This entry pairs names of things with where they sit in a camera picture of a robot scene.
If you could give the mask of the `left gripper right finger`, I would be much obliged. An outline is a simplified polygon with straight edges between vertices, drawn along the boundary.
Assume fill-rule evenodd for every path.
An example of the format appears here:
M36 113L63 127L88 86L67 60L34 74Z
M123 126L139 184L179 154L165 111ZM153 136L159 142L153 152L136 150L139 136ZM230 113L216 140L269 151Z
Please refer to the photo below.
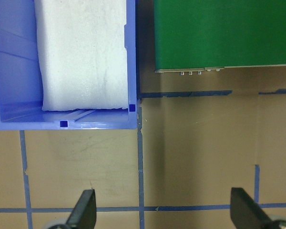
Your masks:
M236 229L265 229L270 217L240 187L231 188L230 218Z

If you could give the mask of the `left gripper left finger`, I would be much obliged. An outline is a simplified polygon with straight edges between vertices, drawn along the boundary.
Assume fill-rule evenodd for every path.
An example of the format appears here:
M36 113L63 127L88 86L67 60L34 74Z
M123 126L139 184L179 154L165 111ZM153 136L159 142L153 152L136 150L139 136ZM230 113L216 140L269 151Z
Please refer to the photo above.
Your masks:
M84 190L73 208L66 225L70 229L93 229L97 219L94 189Z

